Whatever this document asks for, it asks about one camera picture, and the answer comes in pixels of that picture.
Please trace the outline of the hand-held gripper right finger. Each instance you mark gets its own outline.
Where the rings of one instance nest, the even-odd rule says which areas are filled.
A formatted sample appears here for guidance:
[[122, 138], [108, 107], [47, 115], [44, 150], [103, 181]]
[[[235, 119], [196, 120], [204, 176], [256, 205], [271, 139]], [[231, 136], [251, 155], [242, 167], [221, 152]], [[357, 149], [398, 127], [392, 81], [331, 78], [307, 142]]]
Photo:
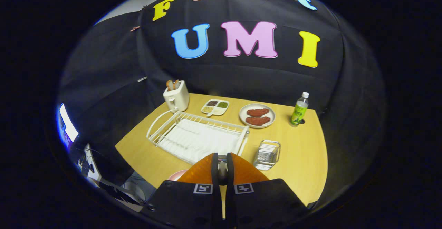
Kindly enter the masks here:
[[270, 180], [242, 157], [228, 153], [225, 215], [229, 228], [284, 228], [309, 212], [286, 182]]

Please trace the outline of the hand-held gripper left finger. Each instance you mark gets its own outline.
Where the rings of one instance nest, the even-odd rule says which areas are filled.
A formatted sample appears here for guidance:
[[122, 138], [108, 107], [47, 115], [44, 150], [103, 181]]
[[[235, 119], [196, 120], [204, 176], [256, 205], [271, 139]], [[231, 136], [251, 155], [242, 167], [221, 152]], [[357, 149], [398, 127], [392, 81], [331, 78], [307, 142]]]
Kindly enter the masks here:
[[164, 180], [141, 210], [141, 215], [167, 228], [219, 228], [222, 200], [218, 154], [211, 153], [178, 180]]

